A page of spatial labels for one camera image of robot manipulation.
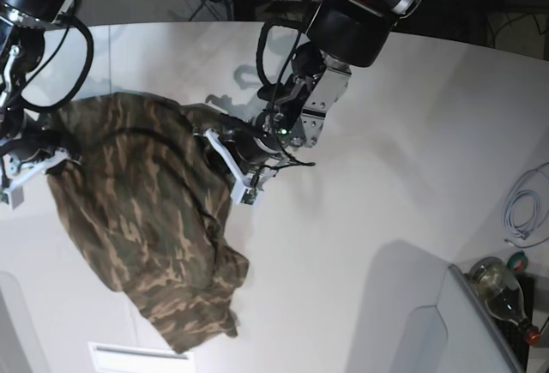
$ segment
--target camouflage fabric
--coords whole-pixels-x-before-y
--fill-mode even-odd
[[[223,237],[231,183],[193,127],[215,113],[135,94],[74,101],[51,120],[81,163],[48,183],[93,271],[125,292],[176,352],[237,331],[229,306],[248,261]]]

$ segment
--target robotic arm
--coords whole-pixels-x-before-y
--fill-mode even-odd
[[[44,131],[25,112],[55,111],[69,102],[87,77],[94,55],[93,38],[70,14],[74,0],[0,0],[0,201],[12,208],[22,202],[22,185],[35,174],[65,159],[78,159],[63,138]],[[322,0],[303,23],[267,23],[259,40],[257,70],[263,83],[258,97],[267,102],[253,120],[236,123],[223,132],[196,132],[209,140],[235,177],[232,198],[254,204],[262,185],[296,159],[287,148],[314,147],[330,107],[345,93],[351,66],[368,67],[381,51],[397,21],[413,13],[421,0]],[[291,58],[292,75],[273,83],[262,67],[262,51],[272,26],[304,31],[310,43]],[[75,27],[87,40],[87,60],[69,94],[52,106],[26,102],[21,92],[32,80],[44,54],[44,32]],[[9,156],[8,166],[3,156]]]

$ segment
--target white surface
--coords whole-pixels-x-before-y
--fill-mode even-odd
[[[249,110],[239,105],[258,88],[249,71],[260,26],[96,29],[108,32],[111,59],[95,64],[90,93],[109,91],[102,72],[110,68],[112,91],[181,103],[214,95],[243,116]],[[276,74],[292,41],[274,32],[268,74]],[[63,78],[66,69],[57,66],[51,74]],[[353,373],[360,361],[362,371],[387,372],[411,307],[440,286],[420,257],[437,266],[507,251],[499,224],[504,195],[523,170],[549,159],[548,71],[548,63],[527,57],[391,35],[373,67],[353,70],[318,146],[299,154],[318,166],[281,172],[254,214],[233,210],[226,235],[251,259],[233,303],[240,336],[197,349],[197,373]],[[25,219],[0,212],[0,270],[20,282],[51,369],[91,372],[85,353],[92,340],[166,348],[87,268],[40,186],[27,190],[37,198],[19,214]],[[531,256],[549,274],[545,249]],[[399,296],[418,274],[431,288]]]
[[[195,373],[192,355],[91,344],[98,373]]]
[[[419,307],[407,319],[390,373],[435,373],[448,344],[436,306]]]
[[[0,372],[51,373],[21,286],[0,272]]]

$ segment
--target camouflage jacket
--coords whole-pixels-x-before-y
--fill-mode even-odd
[[[129,93],[74,101],[51,118],[80,148],[48,177],[63,225],[92,270],[125,292],[176,352],[225,333],[248,261],[223,237],[231,183],[193,127],[206,108]]]

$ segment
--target white table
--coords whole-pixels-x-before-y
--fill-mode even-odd
[[[260,27],[95,28],[96,59],[80,96],[121,89],[181,103],[227,96],[242,115],[247,110],[239,105],[259,87],[249,72]],[[51,51],[59,35],[49,36]],[[70,36],[73,49],[63,48],[27,99],[53,102],[69,88],[83,63],[79,37]],[[274,31],[265,59],[269,75],[292,42],[288,32]],[[499,211],[516,177],[549,159],[547,92],[549,63],[391,35],[371,68],[353,69],[318,146],[299,153],[317,167],[281,172],[255,213],[234,209],[226,235],[252,263],[233,304],[240,337],[197,349],[197,372],[342,373],[357,349],[364,371],[388,372],[409,307],[429,294],[418,289],[395,299],[395,289],[413,284],[417,274],[436,285],[440,280],[425,271],[429,261],[464,263],[512,251]],[[91,371],[86,341],[165,347],[124,307],[124,297],[106,292],[82,265],[44,181],[29,186],[27,198],[14,214],[0,211],[0,270],[19,279],[52,371]],[[33,241],[50,253],[27,251]],[[549,274],[548,249],[529,252],[538,274]],[[93,292],[94,306],[67,285],[88,298]],[[48,309],[55,306],[52,322]],[[366,331],[355,332],[358,324]]]

